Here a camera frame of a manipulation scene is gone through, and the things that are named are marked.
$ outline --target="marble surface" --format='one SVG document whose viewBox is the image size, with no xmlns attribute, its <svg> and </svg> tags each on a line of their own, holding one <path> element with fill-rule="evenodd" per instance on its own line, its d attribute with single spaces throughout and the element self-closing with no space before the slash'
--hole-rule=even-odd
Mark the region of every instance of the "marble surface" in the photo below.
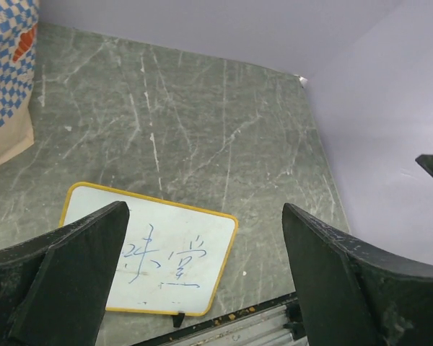
<svg viewBox="0 0 433 346">
<path fill-rule="evenodd" d="M 41 24 L 30 113 L 35 145 L 0 167 L 0 248 L 56 228 L 82 180 L 239 219 L 212 309 L 185 325 L 294 290 L 285 202 L 347 230 L 296 76 Z M 171 330 L 108 312 L 97 345 Z"/>
</svg>

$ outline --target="yellow border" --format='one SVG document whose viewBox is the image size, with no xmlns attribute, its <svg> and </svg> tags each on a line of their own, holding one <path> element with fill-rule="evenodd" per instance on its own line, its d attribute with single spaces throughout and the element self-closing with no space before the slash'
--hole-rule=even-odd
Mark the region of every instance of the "yellow border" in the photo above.
<svg viewBox="0 0 433 346">
<path fill-rule="evenodd" d="M 158 202 L 161 204 L 173 205 L 174 207 L 179 207 L 179 208 L 184 208 L 184 209 L 189 209 L 189 210 L 194 210 L 194 211 L 200 211 L 202 213 L 207 213 L 207 214 L 212 214 L 212 215 L 216 215 L 216 216 L 221 216 L 223 218 L 232 219 L 235 222 L 235 228 L 234 228 L 234 231 L 232 232 L 231 240 L 229 241 L 229 246 L 228 246 L 228 249 L 227 249 L 226 254 L 224 256 L 222 267 L 220 268 L 218 277 L 216 278 L 214 290 L 211 293 L 209 305 L 207 306 L 207 309 L 205 309 L 205 311 L 200 313 L 200 314 L 189 313 L 189 314 L 186 314 L 186 316 L 203 316 L 207 312 L 209 312 L 211 305 L 212 305 L 214 298 L 215 298 L 215 293 L 217 292 L 219 281 L 221 280 L 222 275 L 223 275 L 223 269 L 224 269 L 224 267 L 226 267 L 226 262 L 228 260 L 229 253 L 231 252 L 231 248 L 232 248 L 232 245 L 234 243 L 234 239 L 236 237 L 237 230 L 239 229 L 239 221 L 237 221 L 237 219 L 234 216 L 232 216 L 230 214 L 220 213 L 218 211 L 212 211 L 212 210 L 207 210 L 207 209 L 203 209 L 203 208 L 197 208 L 197 207 L 193 207 L 193 206 L 186 205 L 186 204 L 172 202 L 169 200 L 161 200 L 159 198 L 140 195 L 138 193 L 114 189 L 113 187 L 93 184 L 91 182 L 76 182 L 75 184 L 73 184 L 69 188 L 69 191 L 67 192 L 66 200 L 64 201 L 63 213 L 61 214 L 61 219 L 59 220 L 59 227 L 62 227 L 64 225 L 64 219 L 66 218 L 67 209 L 69 207 L 69 202 L 71 200 L 71 196 L 72 196 L 73 191 L 76 188 L 81 187 L 81 186 L 92 187 L 92 188 L 98 189 L 98 190 L 114 192 L 114 193 L 118 193 L 120 195 L 125 195 L 125 196 L 130 196 L 130 197 L 135 197 L 135 198 L 141 198 L 143 200 L 150 200 L 152 202 Z M 135 312 L 135 313 L 161 314 L 161 315 L 177 315 L 178 314 L 178 311 L 151 311 L 151 310 L 118 309 L 118 308 L 109 308 L 109 309 L 106 309 L 106 311 Z"/>
</svg>

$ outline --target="small whiteboard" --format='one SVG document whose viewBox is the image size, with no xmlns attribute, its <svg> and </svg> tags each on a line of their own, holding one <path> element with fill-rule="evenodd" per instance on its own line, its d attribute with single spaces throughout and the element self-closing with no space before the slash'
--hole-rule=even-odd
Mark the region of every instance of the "small whiteboard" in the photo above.
<svg viewBox="0 0 433 346">
<path fill-rule="evenodd" d="M 237 231 L 231 215 L 79 182 L 60 226 L 117 200 L 130 219 L 106 310 L 202 316 L 211 307 Z"/>
</svg>

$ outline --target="checkered pattern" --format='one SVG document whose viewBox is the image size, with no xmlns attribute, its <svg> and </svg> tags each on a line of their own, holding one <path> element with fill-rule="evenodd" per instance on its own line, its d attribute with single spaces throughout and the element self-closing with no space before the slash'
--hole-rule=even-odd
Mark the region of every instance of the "checkered pattern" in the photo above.
<svg viewBox="0 0 433 346">
<path fill-rule="evenodd" d="M 38 0 L 0 0 L 0 127 L 6 125 L 32 91 L 35 40 L 16 63 L 19 37 L 38 20 Z"/>
</svg>

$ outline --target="gray wall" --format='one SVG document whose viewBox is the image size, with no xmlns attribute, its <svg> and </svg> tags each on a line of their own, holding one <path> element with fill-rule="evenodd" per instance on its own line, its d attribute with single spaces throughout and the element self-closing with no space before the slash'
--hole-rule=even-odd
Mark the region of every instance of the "gray wall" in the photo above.
<svg viewBox="0 0 433 346">
<path fill-rule="evenodd" d="M 352 232 L 433 263 L 433 0 L 45 0 L 43 20 L 307 77 Z"/>
<path fill-rule="evenodd" d="M 408 0 L 344 50 L 308 94 L 354 235 L 433 264 L 433 0 Z"/>
<path fill-rule="evenodd" d="M 401 0 L 45 0 L 41 19 L 310 78 Z"/>
</svg>

